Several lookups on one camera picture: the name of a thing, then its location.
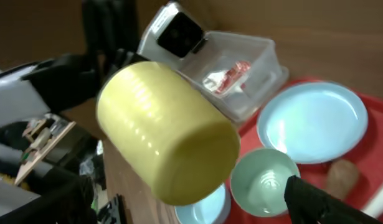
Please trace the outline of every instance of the wooden table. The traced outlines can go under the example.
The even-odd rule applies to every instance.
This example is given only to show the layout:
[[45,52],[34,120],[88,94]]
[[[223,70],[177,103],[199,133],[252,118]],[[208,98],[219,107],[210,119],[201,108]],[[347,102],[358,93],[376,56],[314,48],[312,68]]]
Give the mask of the wooden table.
[[133,171],[115,146],[103,141],[104,166],[108,198],[120,194],[130,210],[134,224],[178,224],[174,207],[156,200],[150,188]]

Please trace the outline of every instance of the red tray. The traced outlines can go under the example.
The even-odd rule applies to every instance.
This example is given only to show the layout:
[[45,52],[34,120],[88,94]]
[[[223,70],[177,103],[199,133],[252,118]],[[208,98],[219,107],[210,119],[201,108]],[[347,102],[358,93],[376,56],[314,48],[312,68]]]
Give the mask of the red tray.
[[[317,80],[296,80],[289,82],[286,87],[298,83],[319,82]],[[369,199],[374,195],[376,190],[383,183],[383,101],[359,94],[367,108],[369,124],[367,132],[360,143],[343,158],[348,159],[358,166],[361,176],[356,187],[348,195],[346,203],[354,208],[361,209]],[[257,111],[240,129],[241,150],[240,157],[252,149],[261,147],[262,144],[257,134],[257,118],[260,111]],[[329,163],[316,165],[298,165],[301,178],[318,188],[325,185],[326,174]],[[232,209],[226,224],[286,224],[291,223],[288,215],[282,215],[275,218],[259,218],[249,215],[241,210],[241,208],[232,199]]]

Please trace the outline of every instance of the clear plastic box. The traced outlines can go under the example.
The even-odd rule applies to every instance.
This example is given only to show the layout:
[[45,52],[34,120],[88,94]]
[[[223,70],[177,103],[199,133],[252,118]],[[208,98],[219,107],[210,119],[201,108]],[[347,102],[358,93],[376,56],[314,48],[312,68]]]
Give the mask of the clear plastic box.
[[[288,78],[281,69],[270,39],[227,32],[207,32],[205,44],[196,54],[188,54],[179,72],[235,123],[243,123],[274,94]],[[224,91],[207,88],[207,78],[221,76],[237,62],[250,68]]]

